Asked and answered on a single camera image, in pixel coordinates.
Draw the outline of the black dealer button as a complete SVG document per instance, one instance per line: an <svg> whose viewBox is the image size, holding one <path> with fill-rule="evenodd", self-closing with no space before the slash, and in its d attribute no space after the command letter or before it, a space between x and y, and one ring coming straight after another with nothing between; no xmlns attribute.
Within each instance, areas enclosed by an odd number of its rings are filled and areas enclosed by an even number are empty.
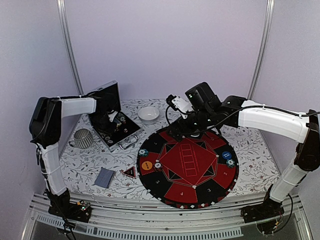
<svg viewBox="0 0 320 240"><path fill-rule="evenodd" d="M200 137L200 134L198 133L198 134L191 134L190 135L192 138L198 138L198 137Z"/></svg>

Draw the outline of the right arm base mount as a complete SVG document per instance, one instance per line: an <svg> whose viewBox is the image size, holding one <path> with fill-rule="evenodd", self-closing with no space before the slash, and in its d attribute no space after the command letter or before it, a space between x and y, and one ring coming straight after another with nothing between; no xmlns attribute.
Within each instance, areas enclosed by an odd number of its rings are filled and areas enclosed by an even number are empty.
<svg viewBox="0 0 320 240"><path fill-rule="evenodd" d="M282 204L272 200L245 206L240 211L244 222L256 222L258 231L263 235L271 235L276 232L284 213Z"/></svg>

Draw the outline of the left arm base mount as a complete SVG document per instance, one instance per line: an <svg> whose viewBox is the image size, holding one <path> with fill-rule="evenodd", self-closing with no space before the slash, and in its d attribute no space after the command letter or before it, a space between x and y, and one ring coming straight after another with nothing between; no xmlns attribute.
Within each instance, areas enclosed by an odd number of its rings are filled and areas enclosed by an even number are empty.
<svg viewBox="0 0 320 240"><path fill-rule="evenodd" d="M88 223L92 213L91 204L87 201L80 200L77 203L72 203L69 200L50 200L48 212L67 220Z"/></svg>

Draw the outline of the orange big blind button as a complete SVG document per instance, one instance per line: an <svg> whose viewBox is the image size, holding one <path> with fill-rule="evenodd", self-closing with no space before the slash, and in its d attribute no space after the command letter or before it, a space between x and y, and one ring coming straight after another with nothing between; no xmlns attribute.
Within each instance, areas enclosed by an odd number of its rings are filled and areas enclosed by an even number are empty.
<svg viewBox="0 0 320 240"><path fill-rule="evenodd" d="M150 171L153 169L153 163L151 161L144 161L142 164L141 164L141 168L144 170L144 171Z"/></svg>

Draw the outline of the blue small blind button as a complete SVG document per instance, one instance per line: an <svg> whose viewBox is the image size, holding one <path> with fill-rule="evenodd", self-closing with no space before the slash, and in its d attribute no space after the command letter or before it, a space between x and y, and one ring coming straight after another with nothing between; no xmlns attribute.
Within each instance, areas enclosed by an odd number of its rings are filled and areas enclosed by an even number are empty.
<svg viewBox="0 0 320 240"><path fill-rule="evenodd" d="M232 154L229 151L222 152L221 156L226 161L228 161L232 158Z"/></svg>

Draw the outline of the orange black hundred chip stack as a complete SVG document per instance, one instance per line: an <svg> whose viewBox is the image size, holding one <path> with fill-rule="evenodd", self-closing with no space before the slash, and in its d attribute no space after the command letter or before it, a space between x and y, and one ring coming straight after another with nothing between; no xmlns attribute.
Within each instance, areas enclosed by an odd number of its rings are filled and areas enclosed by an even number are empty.
<svg viewBox="0 0 320 240"><path fill-rule="evenodd" d="M162 171L162 164L160 162L156 162L153 166L155 172L161 172Z"/></svg>

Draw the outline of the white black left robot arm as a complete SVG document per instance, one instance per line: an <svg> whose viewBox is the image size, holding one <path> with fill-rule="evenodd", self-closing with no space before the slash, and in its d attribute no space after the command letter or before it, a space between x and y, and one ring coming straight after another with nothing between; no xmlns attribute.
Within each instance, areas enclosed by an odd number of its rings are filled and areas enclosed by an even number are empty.
<svg viewBox="0 0 320 240"><path fill-rule="evenodd" d="M108 96L66 96L40 97L29 124L31 143L36 145L37 161L46 181L47 195L63 217L74 213L70 193L64 183L60 158L59 141L62 119L82 114L92 114L94 122L103 128L110 121L109 116L117 109L117 100Z"/></svg>

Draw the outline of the green fifty poker chip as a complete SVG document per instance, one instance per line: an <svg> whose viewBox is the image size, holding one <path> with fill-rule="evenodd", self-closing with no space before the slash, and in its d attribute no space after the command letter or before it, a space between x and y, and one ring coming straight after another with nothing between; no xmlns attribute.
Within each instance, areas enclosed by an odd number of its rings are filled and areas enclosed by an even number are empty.
<svg viewBox="0 0 320 240"><path fill-rule="evenodd" d="M236 163L235 163L235 161L233 159L230 158L230 159L228 159L226 161L226 165L227 165L228 168L234 168Z"/></svg>

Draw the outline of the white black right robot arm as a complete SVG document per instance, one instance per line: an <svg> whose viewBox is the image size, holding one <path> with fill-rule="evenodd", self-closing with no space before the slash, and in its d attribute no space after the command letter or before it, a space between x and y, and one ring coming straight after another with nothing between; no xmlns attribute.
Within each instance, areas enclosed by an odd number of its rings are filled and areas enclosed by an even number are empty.
<svg viewBox="0 0 320 240"><path fill-rule="evenodd" d="M187 100L172 94L166 98L168 106L181 115L167 129L167 133L178 141L226 125L258 129L297 142L294 159L268 189L258 208L262 218L274 214L290 191L320 166L318 112L284 110L234 95L220 101L207 82L197 84L185 95Z"/></svg>

